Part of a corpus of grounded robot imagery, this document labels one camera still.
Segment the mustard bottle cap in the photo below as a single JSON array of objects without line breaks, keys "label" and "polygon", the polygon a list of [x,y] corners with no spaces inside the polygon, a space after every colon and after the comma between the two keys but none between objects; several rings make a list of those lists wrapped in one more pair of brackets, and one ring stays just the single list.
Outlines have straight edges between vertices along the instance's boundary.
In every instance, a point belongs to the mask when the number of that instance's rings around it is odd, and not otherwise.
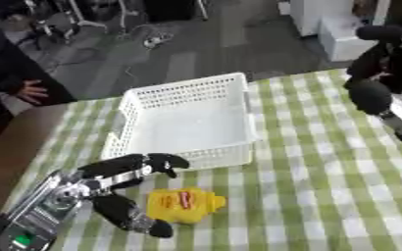
[{"label": "mustard bottle cap", "polygon": [[216,212],[218,209],[226,205],[226,198],[223,196],[212,196],[209,211]]}]

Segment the gray carpet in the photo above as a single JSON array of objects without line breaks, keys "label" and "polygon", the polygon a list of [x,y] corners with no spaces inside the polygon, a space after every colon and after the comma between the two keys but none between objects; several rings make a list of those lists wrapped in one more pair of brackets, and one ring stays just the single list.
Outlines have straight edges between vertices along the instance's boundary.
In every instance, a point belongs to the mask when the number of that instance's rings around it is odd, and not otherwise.
[{"label": "gray carpet", "polygon": [[[47,43],[49,54],[43,57],[31,45],[25,50],[78,99],[120,96],[134,87],[233,72],[254,80],[347,66],[329,62],[315,37],[300,38],[290,17],[279,15],[274,0],[211,0],[208,9],[207,22],[197,15],[189,22],[158,25],[174,38],[152,50],[142,45],[149,28],[118,40],[117,21],[109,23],[109,34],[85,28],[71,46]],[[133,27],[143,20],[129,18],[127,24]],[[88,47],[99,53],[77,50]],[[83,64],[53,68],[53,59],[74,63],[90,56]]]}]

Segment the white box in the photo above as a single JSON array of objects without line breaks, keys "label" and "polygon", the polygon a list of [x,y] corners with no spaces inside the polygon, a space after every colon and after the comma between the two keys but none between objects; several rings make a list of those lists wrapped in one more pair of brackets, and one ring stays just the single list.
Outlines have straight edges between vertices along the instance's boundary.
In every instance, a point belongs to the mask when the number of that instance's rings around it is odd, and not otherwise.
[{"label": "white box", "polygon": [[331,61],[355,60],[376,44],[358,38],[355,32],[359,26],[360,21],[354,16],[322,18],[319,40]]},{"label": "white box", "polygon": [[131,89],[101,159],[171,153],[190,162],[188,171],[248,164],[256,129],[246,92],[244,74]]}]

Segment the person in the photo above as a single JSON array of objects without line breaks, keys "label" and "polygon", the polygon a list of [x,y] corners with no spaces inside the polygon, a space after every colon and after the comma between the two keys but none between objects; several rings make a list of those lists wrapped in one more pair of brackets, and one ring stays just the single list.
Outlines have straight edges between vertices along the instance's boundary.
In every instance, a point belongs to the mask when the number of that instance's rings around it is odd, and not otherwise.
[{"label": "person", "polygon": [[[34,106],[75,102],[72,94],[47,74],[0,29],[0,92],[8,93]],[[12,120],[12,113],[0,98],[0,134]]]}]

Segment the person's hand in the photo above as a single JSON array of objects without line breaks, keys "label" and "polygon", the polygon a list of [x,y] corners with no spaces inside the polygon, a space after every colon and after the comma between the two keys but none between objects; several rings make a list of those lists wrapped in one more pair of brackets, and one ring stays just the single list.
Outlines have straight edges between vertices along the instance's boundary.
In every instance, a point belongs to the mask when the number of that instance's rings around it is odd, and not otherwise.
[{"label": "person's hand", "polygon": [[25,80],[25,86],[16,96],[33,105],[40,105],[41,102],[38,99],[48,97],[46,88],[36,86],[40,82],[41,80]]}]

